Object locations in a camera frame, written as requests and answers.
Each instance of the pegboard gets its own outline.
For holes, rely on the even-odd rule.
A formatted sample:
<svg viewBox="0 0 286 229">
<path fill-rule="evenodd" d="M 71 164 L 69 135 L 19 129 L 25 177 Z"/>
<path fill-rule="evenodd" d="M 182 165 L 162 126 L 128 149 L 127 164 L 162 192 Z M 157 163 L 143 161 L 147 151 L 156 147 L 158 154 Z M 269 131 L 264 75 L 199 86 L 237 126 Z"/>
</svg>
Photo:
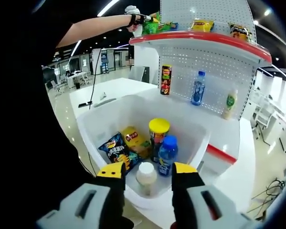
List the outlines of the pegboard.
<svg viewBox="0 0 286 229">
<path fill-rule="evenodd" d="M 193 19 L 214 21 L 214 32 L 228 34 L 227 23 L 236 23 L 247 27 L 256 42 L 253 16 L 247 0 L 161 0 L 161 22 L 179 23 L 179 30 L 191 27 Z"/>
<path fill-rule="evenodd" d="M 235 88 L 238 90 L 238 99 L 232 117 L 241 117 L 256 72 L 253 62 L 206 49 L 166 46 L 159 47 L 158 52 L 161 56 L 160 70 L 163 64 L 173 67 L 171 94 L 190 100 L 198 71 L 204 71 L 205 91 L 202 107 L 221 115 L 226 107 L 228 93 Z"/>
</svg>

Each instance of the yellow chip bag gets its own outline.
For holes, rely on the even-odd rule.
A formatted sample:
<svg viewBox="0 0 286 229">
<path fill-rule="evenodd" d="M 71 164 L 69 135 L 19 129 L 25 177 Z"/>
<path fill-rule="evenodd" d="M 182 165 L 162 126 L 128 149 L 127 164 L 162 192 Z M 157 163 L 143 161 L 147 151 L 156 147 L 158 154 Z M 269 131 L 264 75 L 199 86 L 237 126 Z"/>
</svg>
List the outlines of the yellow chip bag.
<svg viewBox="0 0 286 229">
<path fill-rule="evenodd" d="M 129 126 L 121 131 L 124 142 L 134 152 L 136 152 L 141 158 L 147 159 L 152 154 L 152 147 L 149 141 L 147 141 L 133 126 Z"/>
<path fill-rule="evenodd" d="M 195 19 L 193 20 L 191 30 L 199 32 L 210 32 L 213 29 L 213 26 L 214 21 Z"/>
<path fill-rule="evenodd" d="M 230 34 L 232 37 L 239 38 L 244 41 L 251 40 L 249 29 L 237 24 L 229 24 L 229 25 L 230 25 Z"/>
</svg>

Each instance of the green label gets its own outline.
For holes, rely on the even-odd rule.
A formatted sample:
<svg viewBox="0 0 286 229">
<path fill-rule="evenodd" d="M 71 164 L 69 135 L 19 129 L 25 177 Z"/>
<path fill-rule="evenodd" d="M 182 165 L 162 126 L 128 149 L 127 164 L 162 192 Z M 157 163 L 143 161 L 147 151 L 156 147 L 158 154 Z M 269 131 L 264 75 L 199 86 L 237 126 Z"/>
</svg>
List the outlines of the green label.
<svg viewBox="0 0 286 229">
<path fill-rule="evenodd" d="M 228 107 L 228 109 L 231 109 L 234 104 L 235 104 L 235 98 L 233 98 L 233 96 L 231 96 L 231 95 L 228 95 L 228 97 L 227 97 L 227 107 Z"/>
<path fill-rule="evenodd" d="M 162 79 L 169 80 L 170 79 L 170 75 L 162 75 Z"/>
</svg>

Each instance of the person's arm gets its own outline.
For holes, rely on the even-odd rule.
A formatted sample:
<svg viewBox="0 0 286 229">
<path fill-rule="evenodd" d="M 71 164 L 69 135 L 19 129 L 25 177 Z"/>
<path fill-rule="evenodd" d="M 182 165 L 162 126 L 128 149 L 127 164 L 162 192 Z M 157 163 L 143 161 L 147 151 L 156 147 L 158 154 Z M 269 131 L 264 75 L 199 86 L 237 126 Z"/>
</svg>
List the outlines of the person's arm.
<svg viewBox="0 0 286 229">
<path fill-rule="evenodd" d="M 75 23 L 57 45 L 57 48 L 70 45 L 79 40 L 85 40 L 123 26 L 128 26 L 131 18 L 131 15 L 117 15 L 92 18 Z"/>
</svg>

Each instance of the ceiling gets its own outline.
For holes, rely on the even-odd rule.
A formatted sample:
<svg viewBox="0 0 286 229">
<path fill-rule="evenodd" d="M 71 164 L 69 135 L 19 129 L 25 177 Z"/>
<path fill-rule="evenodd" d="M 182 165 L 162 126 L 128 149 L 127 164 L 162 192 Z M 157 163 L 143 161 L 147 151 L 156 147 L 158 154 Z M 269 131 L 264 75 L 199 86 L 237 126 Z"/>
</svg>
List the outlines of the ceiling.
<svg viewBox="0 0 286 229">
<path fill-rule="evenodd" d="M 66 6 L 64 3 L 65 1 L 63 0 L 51 1 L 53 2 L 53 8 L 55 10 L 59 10 L 62 14 L 67 15 L 72 22 L 77 22 L 96 17 L 99 11 L 111 0 L 76 0 L 72 5 L 68 6 Z M 258 20 L 262 26 L 273 31 L 286 42 L 286 0 L 248 0 L 248 2 L 254 19 Z M 104 16 L 123 14 L 124 9 L 128 5 L 135 5 L 140 9 L 142 14 L 149 15 L 159 10 L 160 1 L 120 0 L 108 10 Z M 272 9 L 272 13 L 265 16 L 264 12 L 269 8 Z M 270 51 L 273 57 L 273 64 L 279 68 L 286 68 L 286 46 L 279 39 L 258 26 L 256 26 L 256 33 L 257 42 Z M 94 48 L 114 48 L 128 44 L 131 36 L 132 34 L 125 28 L 122 28 L 122 31 L 110 31 L 100 36 L 82 41 L 74 55 L 90 53 Z M 58 49 L 56 57 L 59 59 L 68 59 L 74 46 L 75 44 Z"/>
</svg>

